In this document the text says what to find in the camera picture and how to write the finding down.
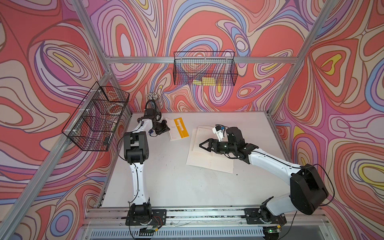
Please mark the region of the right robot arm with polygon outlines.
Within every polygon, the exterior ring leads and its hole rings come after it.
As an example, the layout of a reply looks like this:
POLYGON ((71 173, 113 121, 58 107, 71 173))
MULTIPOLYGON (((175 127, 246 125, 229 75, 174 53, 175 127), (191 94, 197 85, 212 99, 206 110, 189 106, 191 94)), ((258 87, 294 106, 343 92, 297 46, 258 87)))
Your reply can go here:
POLYGON ((237 127, 217 125, 213 132, 217 137, 201 142, 201 149, 261 168, 290 187, 289 193, 270 197, 260 205, 256 217, 262 223, 270 224, 276 217, 290 212, 312 215, 318 207, 325 206, 329 192, 317 170, 318 165, 301 166, 275 157, 247 143, 237 127))

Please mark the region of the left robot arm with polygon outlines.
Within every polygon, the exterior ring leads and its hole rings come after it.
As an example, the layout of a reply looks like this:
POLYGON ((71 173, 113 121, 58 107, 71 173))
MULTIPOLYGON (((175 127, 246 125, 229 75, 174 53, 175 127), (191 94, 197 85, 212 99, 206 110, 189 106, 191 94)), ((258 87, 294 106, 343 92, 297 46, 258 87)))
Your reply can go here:
POLYGON ((148 137, 157 137, 170 131, 167 121, 162 118, 162 113, 155 100, 148 100, 145 105, 144 115, 138 118, 138 125, 130 132, 124 133, 122 159, 126 161, 133 174, 134 198, 129 201, 129 216, 139 219, 152 217, 152 206, 147 194, 144 177, 145 161, 150 155, 148 137))

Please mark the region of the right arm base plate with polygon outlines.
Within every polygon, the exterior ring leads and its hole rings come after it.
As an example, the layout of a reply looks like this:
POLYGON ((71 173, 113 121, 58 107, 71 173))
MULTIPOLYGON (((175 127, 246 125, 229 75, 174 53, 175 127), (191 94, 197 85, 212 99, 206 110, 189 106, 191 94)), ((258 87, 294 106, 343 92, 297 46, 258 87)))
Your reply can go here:
POLYGON ((242 219, 247 221, 248 225, 285 225, 287 223, 284 214, 274 216, 267 209, 246 208, 242 219))

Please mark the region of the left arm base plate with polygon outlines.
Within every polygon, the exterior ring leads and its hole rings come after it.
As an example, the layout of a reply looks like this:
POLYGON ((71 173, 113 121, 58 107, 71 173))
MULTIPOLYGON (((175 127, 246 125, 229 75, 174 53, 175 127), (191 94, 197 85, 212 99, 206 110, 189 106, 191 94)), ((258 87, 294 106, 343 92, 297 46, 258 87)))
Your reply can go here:
POLYGON ((167 222, 166 209, 154 209, 146 213, 129 211, 126 217, 126 226, 164 226, 167 222))

